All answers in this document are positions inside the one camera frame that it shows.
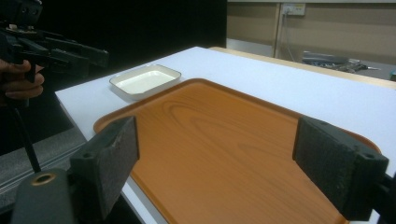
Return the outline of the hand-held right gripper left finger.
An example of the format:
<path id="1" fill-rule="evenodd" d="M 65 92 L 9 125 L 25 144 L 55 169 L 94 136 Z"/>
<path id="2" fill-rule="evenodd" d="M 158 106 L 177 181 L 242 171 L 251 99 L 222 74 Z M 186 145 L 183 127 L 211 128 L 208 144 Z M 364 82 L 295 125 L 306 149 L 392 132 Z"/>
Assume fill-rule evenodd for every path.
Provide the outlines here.
<path id="1" fill-rule="evenodd" d="M 104 220 L 139 160 L 135 117 L 117 119 L 70 158 L 83 220 Z"/>

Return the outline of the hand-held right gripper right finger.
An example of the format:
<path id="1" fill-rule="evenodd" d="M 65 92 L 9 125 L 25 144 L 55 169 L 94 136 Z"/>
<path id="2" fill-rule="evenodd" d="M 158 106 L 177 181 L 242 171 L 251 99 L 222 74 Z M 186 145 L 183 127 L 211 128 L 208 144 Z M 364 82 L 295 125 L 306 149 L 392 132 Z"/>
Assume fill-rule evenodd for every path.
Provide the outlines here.
<path id="1" fill-rule="evenodd" d="M 389 220 L 389 159 L 325 121 L 299 118 L 292 158 L 347 220 Z"/>

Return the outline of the white rectangular dish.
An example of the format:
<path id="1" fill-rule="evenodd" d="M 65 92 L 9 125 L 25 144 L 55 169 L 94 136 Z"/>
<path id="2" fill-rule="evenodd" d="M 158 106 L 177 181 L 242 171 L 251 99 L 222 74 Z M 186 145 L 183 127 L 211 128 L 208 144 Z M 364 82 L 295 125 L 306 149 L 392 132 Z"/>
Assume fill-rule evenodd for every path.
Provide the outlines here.
<path id="1" fill-rule="evenodd" d="M 122 72 L 109 80 L 114 90 L 131 100 L 142 100 L 176 85 L 181 73 L 159 64 Z"/>

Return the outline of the pile of grey equipment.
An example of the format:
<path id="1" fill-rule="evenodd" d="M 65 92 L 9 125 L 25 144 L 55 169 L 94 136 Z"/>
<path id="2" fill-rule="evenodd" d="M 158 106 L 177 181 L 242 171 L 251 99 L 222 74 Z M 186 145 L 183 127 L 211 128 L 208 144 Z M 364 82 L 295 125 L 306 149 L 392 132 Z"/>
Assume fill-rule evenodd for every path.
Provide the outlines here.
<path id="1" fill-rule="evenodd" d="M 305 51 L 303 53 L 302 62 L 316 67 L 348 73 L 357 73 L 363 70 L 381 70 L 380 67 L 371 66 L 361 60 L 330 54 L 315 53 L 311 51 Z"/>

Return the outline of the brown wooden tray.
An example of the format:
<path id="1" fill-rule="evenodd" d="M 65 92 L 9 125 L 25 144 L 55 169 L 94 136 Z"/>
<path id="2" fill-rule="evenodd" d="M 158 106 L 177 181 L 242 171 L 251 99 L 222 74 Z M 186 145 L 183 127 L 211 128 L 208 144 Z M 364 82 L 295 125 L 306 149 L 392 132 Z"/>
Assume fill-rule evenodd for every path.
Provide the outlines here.
<path id="1" fill-rule="evenodd" d="M 292 158 L 294 111 L 196 78 L 93 128 L 130 116 L 131 177 L 169 224 L 347 224 Z"/>

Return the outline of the white wall socket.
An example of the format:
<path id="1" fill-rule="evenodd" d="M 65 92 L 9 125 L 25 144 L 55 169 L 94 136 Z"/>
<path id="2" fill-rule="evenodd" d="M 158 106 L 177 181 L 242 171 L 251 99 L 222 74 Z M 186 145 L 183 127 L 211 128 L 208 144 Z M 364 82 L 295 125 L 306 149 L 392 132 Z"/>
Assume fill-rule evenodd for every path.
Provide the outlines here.
<path id="1" fill-rule="evenodd" d="M 303 3 L 284 3 L 282 5 L 282 14 L 291 16 L 304 16 L 305 4 Z"/>

